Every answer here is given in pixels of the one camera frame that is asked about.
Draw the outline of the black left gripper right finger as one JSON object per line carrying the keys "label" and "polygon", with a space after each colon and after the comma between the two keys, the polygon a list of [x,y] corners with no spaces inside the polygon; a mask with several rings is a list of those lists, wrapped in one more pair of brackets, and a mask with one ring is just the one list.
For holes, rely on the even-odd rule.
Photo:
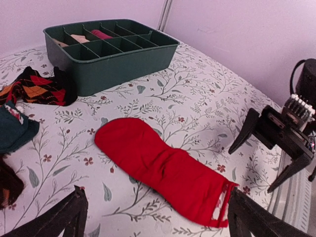
{"label": "black left gripper right finger", "polygon": [[238,188],[231,191],[228,221],[232,237],[309,236],[269,213]]}

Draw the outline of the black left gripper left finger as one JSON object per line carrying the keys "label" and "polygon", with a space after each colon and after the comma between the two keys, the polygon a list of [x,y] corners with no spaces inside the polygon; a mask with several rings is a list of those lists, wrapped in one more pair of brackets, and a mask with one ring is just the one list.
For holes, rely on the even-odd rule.
{"label": "black left gripper left finger", "polygon": [[88,200],[84,189],[75,190],[34,220],[4,234],[4,237],[82,237]]}

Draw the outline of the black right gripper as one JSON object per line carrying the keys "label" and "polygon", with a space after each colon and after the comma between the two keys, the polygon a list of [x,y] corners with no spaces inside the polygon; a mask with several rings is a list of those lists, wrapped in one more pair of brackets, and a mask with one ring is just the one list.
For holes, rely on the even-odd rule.
{"label": "black right gripper", "polygon": [[291,164],[272,182],[268,193],[312,163],[316,146],[312,138],[316,131],[316,111],[306,98],[290,97],[280,112],[266,106],[260,115],[250,108],[228,153],[234,153],[253,131],[269,149],[277,145],[291,158]]}

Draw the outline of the red sock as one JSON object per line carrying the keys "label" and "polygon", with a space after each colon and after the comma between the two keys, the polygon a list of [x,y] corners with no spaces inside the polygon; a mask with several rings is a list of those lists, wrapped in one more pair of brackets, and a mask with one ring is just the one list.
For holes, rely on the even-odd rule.
{"label": "red sock", "polygon": [[95,145],[119,168],[154,189],[184,218],[206,227],[228,226],[228,205],[237,184],[167,145],[139,118],[117,118],[95,134]]}

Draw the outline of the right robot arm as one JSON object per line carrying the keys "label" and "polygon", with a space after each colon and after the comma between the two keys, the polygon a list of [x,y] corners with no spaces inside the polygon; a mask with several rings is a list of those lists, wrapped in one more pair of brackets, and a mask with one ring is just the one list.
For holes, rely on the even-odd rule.
{"label": "right robot arm", "polygon": [[261,113],[249,109],[241,131],[229,148],[235,152],[254,135],[268,149],[279,146],[292,159],[268,188],[274,191],[288,178],[312,162],[316,151],[316,61],[299,61],[302,67],[296,86],[290,86],[290,97],[281,112],[266,106]]}

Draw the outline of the brown argyle sock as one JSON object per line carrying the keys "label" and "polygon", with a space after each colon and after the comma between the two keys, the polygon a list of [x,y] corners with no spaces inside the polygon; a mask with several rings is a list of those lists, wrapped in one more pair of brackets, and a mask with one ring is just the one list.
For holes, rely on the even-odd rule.
{"label": "brown argyle sock", "polygon": [[23,181],[5,161],[5,154],[0,155],[0,209],[13,205],[24,190]]}

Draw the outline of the floral table cloth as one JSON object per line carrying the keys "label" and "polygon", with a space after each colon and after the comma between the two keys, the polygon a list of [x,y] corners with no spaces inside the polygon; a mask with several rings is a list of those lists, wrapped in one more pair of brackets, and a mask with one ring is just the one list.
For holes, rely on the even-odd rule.
{"label": "floral table cloth", "polygon": [[155,190],[124,172],[104,150],[113,147],[124,163],[141,169],[151,160],[178,155],[166,172],[182,176],[171,191],[179,201],[201,195],[189,158],[227,178],[263,208],[273,211],[268,192],[279,170],[281,150],[255,137],[233,154],[229,147],[249,109],[278,109],[260,90],[181,43],[170,66],[123,83],[67,107],[17,104],[39,122],[38,134],[10,154],[6,163],[24,182],[18,200],[0,212],[7,234],[34,220],[81,187],[88,199],[86,237],[227,237],[227,228],[197,225],[182,217]]}

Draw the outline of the dark teal sock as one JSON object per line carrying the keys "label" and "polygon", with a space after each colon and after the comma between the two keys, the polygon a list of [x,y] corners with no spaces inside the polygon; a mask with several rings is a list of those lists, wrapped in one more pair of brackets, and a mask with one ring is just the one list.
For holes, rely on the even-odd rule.
{"label": "dark teal sock", "polygon": [[11,153],[30,142],[40,123],[20,112],[12,101],[0,107],[0,152]]}

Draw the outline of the black orange argyle sock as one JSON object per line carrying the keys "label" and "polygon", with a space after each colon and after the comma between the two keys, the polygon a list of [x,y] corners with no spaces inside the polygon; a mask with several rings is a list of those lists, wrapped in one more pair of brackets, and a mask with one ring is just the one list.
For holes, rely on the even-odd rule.
{"label": "black orange argyle sock", "polygon": [[53,68],[54,76],[44,78],[30,66],[0,91],[0,104],[18,100],[43,105],[69,106],[77,98],[77,86],[66,72]]}

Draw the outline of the green divided organizer box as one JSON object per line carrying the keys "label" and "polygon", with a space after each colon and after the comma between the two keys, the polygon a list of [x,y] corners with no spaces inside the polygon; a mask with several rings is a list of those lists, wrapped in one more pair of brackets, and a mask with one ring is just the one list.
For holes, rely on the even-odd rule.
{"label": "green divided organizer box", "polygon": [[[100,30],[112,39],[91,33]],[[77,22],[44,29],[50,63],[74,80],[78,96],[105,89],[169,67],[179,41],[131,19]],[[84,35],[79,43],[71,35]],[[68,44],[60,47],[56,41]]]}

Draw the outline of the tan rolled sock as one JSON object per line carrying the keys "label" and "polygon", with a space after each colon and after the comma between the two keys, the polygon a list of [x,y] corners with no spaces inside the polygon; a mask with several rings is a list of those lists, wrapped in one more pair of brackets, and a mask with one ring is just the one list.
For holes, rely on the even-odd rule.
{"label": "tan rolled sock", "polygon": [[68,47],[69,45],[60,41],[56,41],[56,43],[60,46],[60,47]]}

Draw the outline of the beige rolled sock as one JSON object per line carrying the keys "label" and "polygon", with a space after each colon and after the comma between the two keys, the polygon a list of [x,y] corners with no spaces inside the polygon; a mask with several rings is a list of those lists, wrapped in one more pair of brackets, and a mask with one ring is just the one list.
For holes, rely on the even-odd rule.
{"label": "beige rolled sock", "polygon": [[71,37],[79,43],[87,43],[90,42],[84,35],[75,35],[72,34]]}

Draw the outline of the maroon rolled sock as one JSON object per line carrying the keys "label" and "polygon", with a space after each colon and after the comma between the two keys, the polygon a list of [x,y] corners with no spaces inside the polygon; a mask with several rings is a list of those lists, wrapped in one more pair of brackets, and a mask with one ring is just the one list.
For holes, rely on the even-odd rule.
{"label": "maroon rolled sock", "polygon": [[92,30],[91,33],[102,40],[107,40],[107,39],[113,38],[112,36],[107,35],[106,33],[102,32],[100,30],[97,30],[97,29]]}

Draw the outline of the right aluminium corner post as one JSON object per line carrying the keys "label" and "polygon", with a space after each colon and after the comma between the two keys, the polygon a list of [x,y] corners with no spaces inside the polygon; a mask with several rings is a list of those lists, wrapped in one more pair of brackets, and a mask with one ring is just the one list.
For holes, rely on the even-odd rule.
{"label": "right aluminium corner post", "polygon": [[158,21],[158,26],[157,26],[157,30],[160,32],[164,32],[166,29],[173,2],[174,2],[174,0],[165,0],[164,1],[163,7],[161,10],[161,14],[160,14],[160,18]]}

